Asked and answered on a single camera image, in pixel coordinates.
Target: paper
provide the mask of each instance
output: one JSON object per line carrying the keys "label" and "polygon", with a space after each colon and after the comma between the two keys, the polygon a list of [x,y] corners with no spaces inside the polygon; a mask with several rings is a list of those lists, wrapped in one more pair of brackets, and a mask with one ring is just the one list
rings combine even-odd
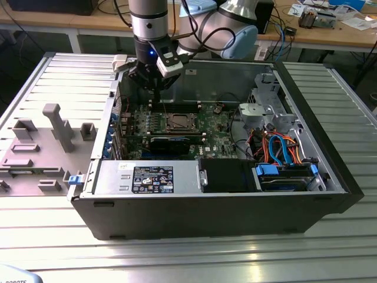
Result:
{"label": "paper", "polygon": [[356,28],[360,31],[363,31],[371,27],[371,23],[369,23],[368,21],[365,21],[364,19],[359,19],[359,18],[347,19],[346,21],[342,21],[342,23],[352,28]]}
{"label": "paper", "polygon": [[304,7],[305,5],[293,4],[288,12],[288,15],[301,17],[302,12],[304,11]]}

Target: gray plastic block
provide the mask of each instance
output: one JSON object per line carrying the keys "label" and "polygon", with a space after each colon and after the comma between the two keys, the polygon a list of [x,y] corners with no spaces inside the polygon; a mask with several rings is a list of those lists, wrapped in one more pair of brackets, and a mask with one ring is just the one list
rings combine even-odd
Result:
{"label": "gray plastic block", "polygon": [[[64,128],[66,129],[67,133],[69,134],[70,139],[73,138],[73,130],[71,128],[70,122],[68,120],[63,120]],[[55,134],[54,129],[51,129],[52,134],[54,135],[55,140],[58,140],[59,137]]]}
{"label": "gray plastic block", "polygon": [[62,167],[56,169],[43,170],[43,173],[48,177],[63,177],[64,170]]}
{"label": "gray plastic block", "polygon": [[31,167],[33,161],[31,159],[5,159],[2,165],[9,167]]}
{"label": "gray plastic block", "polygon": [[37,128],[34,126],[31,120],[19,119],[12,130],[21,143],[30,143],[32,141],[32,137],[30,136],[29,132],[37,131]]}
{"label": "gray plastic block", "polygon": [[9,185],[4,180],[0,180],[0,189],[7,192],[9,188]]}
{"label": "gray plastic block", "polygon": [[0,177],[1,178],[13,178],[13,175],[11,174],[11,172],[9,170],[0,170]]}
{"label": "gray plastic block", "polygon": [[39,146],[35,143],[23,143],[23,144],[14,144],[11,147],[11,150],[15,153],[25,153],[25,152],[38,152],[40,150]]}
{"label": "gray plastic block", "polygon": [[56,192],[61,190],[57,180],[39,180],[38,187],[43,192]]}
{"label": "gray plastic block", "polygon": [[71,142],[72,129],[66,129],[63,120],[59,115],[60,106],[56,103],[46,103],[42,110],[44,116],[49,118],[52,127],[54,128],[54,133],[58,137],[64,152],[72,152],[74,150],[74,145]]}
{"label": "gray plastic block", "polygon": [[[56,140],[51,133],[51,128],[40,128],[38,131],[30,131],[29,134],[33,143],[39,145],[38,152],[14,152],[14,145],[19,145],[20,141],[14,138],[9,149],[4,154],[0,165],[5,159],[31,159],[33,166],[25,167],[3,167],[0,166],[0,179],[7,182],[11,189],[1,194],[7,196],[62,196],[68,193],[69,186],[63,182],[64,176],[50,177],[44,170],[57,170],[63,168],[65,172],[76,174],[77,171],[86,172],[90,163],[90,156],[93,148],[93,141],[83,141],[80,128],[72,129],[74,135],[72,143],[75,144],[74,153],[65,153],[61,149],[59,140]],[[57,180],[61,185],[60,191],[41,191],[38,187],[39,180]]]}
{"label": "gray plastic block", "polygon": [[82,140],[85,142],[93,141],[97,136],[97,131],[95,130],[93,123],[83,123],[81,125],[80,133],[82,136]]}

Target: motherboard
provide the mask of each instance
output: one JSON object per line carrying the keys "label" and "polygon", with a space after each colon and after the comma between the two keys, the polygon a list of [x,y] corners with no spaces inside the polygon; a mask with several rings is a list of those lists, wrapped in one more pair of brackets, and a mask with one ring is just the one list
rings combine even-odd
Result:
{"label": "motherboard", "polygon": [[169,104],[156,108],[138,106],[122,117],[124,157],[128,160],[236,159],[236,148],[229,133],[232,111],[217,104],[191,108],[171,108]]}

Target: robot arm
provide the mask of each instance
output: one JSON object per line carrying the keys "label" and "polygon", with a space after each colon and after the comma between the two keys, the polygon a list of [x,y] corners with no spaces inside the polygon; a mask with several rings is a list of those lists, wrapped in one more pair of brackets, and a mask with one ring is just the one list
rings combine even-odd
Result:
{"label": "robot arm", "polygon": [[167,0],[129,0],[137,65],[129,77],[155,101],[180,76],[189,55],[211,50],[241,59],[257,38],[257,0],[228,0],[218,9],[212,0],[182,0],[178,50],[168,36]]}

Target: blue latch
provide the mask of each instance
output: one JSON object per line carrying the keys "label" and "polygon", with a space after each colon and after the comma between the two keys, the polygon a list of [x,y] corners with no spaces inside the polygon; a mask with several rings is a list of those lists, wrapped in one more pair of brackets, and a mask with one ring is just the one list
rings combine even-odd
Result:
{"label": "blue latch", "polygon": [[72,185],[83,185],[85,183],[85,175],[72,175],[68,179],[68,184]]}
{"label": "blue latch", "polygon": [[261,164],[256,168],[257,175],[279,175],[279,170],[276,165]]}
{"label": "blue latch", "polygon": [[314,175],[318,174],[318,168],[314,164],[310,165],[310,169],[312,170]]}

